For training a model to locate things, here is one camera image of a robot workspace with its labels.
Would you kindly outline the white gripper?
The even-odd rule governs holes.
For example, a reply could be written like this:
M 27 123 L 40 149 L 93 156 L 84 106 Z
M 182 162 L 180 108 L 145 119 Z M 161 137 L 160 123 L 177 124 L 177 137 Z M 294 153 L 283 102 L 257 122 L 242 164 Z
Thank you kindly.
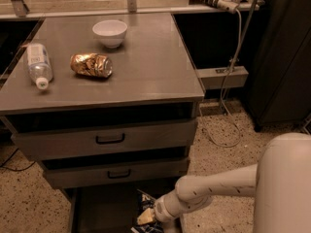
M 155 201 L 155 209 L 148 208 L 137 217 L 139 225 L 160 222 L 168 222 L 181 216 L 187 208 L 187 203 L 180 200 L 175 190 L 162 195 Z

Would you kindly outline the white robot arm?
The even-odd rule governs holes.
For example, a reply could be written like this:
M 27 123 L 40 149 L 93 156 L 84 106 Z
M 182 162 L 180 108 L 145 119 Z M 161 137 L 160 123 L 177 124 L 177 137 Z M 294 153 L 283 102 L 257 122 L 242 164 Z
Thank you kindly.
M 255 199 L 253 233 L 311 233 L 311 136 L 277 136 L 251 166 L 211 176 L 185 175 L 137 222 L 172 221 L 220 195 Z

